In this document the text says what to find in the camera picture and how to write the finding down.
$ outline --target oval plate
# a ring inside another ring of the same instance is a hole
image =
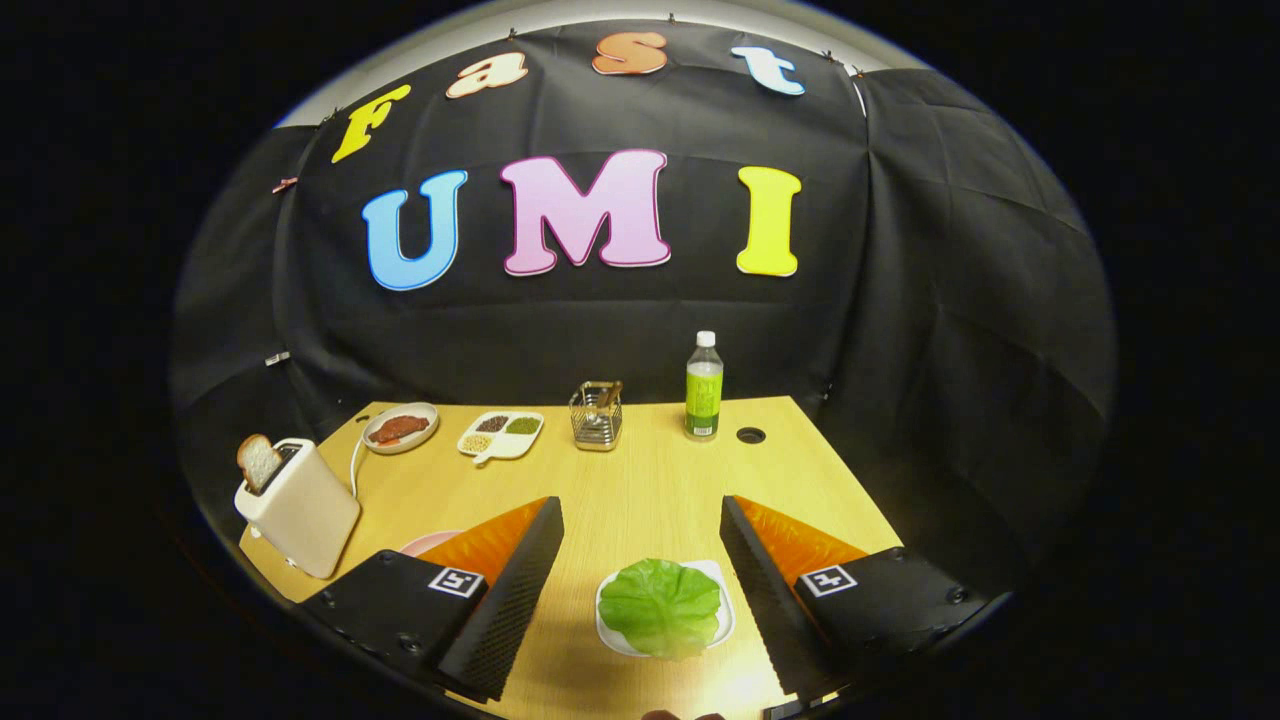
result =
[[[416,433],[410,433],[399,438],[399,442],[394,445],[378,445],[376,442],[369,439],[369,436],[381,429],[383,423],[398,415],[412,415],[415,418],[425,418],[426,421],[430,424],[425,429],[421,429]],[[435,434],[435,428],[438,427],[440,427],[440,414],[439,411],[436,411],[434,405],[431,405],[430,402],[408,402],[406,405],[397,405],[394,407],[388,407],[387,410],[383,410],[381,413],[375,415],[374,419],[369,420],[369,424],[365,425],[365,432],[361,433],[360,438],[365,441],[365,447],[372,450],[379,455],[396,455],[399,452],[413,450],[415,447],[422,445],[424,442],[426,442],[426,438]]]

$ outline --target white wall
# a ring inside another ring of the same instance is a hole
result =
[[[924,68],[897,46],[842,18],[804,3],[781,0],[497,0],[453,14],[415,32],[321,87],[276,127],[317,124],[334,108],[424,65],[507,37],[570,23],[608,19],[667,19],[739,28],[808,47],[831,50],[852,74],[886,68]]]

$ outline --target table hole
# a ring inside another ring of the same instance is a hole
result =
[[[748,445],[756,445],[764,442],[764,430],[760,428],[742,428],[737,430],[737,439]]]

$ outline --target white plate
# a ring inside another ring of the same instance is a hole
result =
[[[443,543],[444,541],[458,536],[462,530],[442,530],[439,533],[430,533],[422,536],[413,542],[406,544],[401,548],[403,555],[422,555],[428,550]]]
[[[507,416],[507,421],[503,423],[502,428],[498,429],[498,432],[485,433],[476,429],[477,427],[480,427],[480,423],[484,423],[485,420],[493,418],[494,415]],[[506,432],[507,425],[509,425],[512,420],[516,420],[518,418],[536,419],[538,429],[527,436]],[[529,452],[529,448],[532,447],[534,441],[538,439],[538,436],[543,434],[543,428],[545,425],[547,420],[538,413],[526,413],[524,410],[494,410],[493,413],[485,413],[479,418],[476,418],[475,421],[471,423],[471,427],[468,427],[465,433],[458,436],[458,452],[463,455],[474,455],[475,460],[472,460],[472,462],[475,462],[476,465],[484,465],[490,457],[512,460],[515,457],[520,457],[521,455]],[[462,450],[462,441],[474,434],[490,438],[492,442],[489,442],[489,447],[486,447],[484,452]]]
[[[410,433],[401,438],[396,445],[388,445],[385,447],[378,445],[369,439],[369,436],[376,433],[381,429],[383,423],[396,418],[398,415],[412,415],[415,418],[426,418],[430,425],[426,429],[421,429],[416,433]],[[407,405],[397,405],[396,407],[389,407],[375,415],[369,423],[365,424],[365,432],[361,433],[360,438],[365,441],[365,447],[372,450],[379,455],[396,455],[398,452],[404,452],[413,450],[415,447],[426,442],[426,438],[435,434],[435,428],[440,427],[440,414],[435,410],[435,406],[430,402],[410,402]]]
[[[728,601],[728,591],[724,587],[724,573],[721,571],[719,564],[714,560],[692,560],[689,562],[680,562],[680,565],[701,570],[708,578],[716,580],[716,584],[721,587],[721,607],[716,611],[716,620],[719,621],[719,628],[716,629],[716,635],[707,646],[716,647],[733,634],[733,625],[736,625],[733,618],[733,603]],[[652,655],[640,652],[639,650],[631,647],[631,643],[627,642],[627,638],[622,633],[611,629],[604,624],[604,619],[600,618],[600,593],[604,592],[604,585],[612,583],[617,579],[617,573],[611,574],[608,578],[604,578],[600,587],[595,588],[595,633],[600,635],[600,642],[614,652],[630,655],[631,657],[653,657]]]

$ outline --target utensil holder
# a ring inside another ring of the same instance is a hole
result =
[[[614,384],[617,383],[588,380],[570,398],[573,445],[579,450],[608,451],[617,447],[622,432],[622,393],[614,393],[604,407],[598,405]]]

